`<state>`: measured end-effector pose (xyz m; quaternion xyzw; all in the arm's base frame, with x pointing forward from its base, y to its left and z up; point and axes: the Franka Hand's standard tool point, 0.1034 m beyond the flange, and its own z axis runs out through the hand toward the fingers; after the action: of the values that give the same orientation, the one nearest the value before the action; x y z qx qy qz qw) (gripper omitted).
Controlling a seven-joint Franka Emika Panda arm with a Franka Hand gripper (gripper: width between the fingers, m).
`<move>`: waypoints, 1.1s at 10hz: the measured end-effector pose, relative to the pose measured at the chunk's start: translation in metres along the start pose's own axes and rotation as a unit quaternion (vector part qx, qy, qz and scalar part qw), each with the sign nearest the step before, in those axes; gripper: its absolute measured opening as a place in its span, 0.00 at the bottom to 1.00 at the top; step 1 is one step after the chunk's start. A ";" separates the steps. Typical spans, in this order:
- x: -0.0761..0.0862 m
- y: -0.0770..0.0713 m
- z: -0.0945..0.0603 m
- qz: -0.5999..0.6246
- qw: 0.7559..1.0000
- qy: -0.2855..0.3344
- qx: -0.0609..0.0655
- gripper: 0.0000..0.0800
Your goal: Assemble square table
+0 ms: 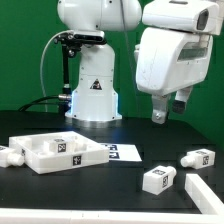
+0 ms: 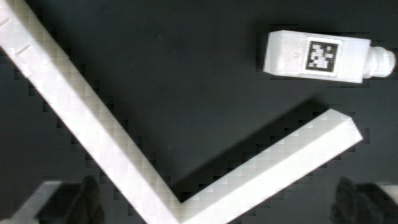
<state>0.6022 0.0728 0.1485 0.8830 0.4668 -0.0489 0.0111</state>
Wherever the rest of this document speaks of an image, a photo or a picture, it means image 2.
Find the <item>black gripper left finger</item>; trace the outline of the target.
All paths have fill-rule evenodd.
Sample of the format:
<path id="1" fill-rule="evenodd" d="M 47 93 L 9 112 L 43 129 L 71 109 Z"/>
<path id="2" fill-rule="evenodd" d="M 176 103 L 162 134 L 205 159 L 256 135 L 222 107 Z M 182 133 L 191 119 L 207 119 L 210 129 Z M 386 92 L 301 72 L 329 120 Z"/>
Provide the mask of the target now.
<path id="1" fill-rule="evenodd" d="M 47 181 L 6 224 L 105 224 L 95 178 L 87 176 L 80 182 Z"/>

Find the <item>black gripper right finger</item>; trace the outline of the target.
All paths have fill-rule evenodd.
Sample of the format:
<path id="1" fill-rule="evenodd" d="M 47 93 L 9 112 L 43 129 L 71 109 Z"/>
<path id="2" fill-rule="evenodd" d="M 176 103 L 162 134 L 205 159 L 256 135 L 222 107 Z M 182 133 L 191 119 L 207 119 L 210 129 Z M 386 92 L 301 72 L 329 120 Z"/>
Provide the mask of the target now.
<path id="1" fill-rule="evenodd" d="M 398 224 L 398 184 L 342 178 L 331 207 L 333 224 Z"/>

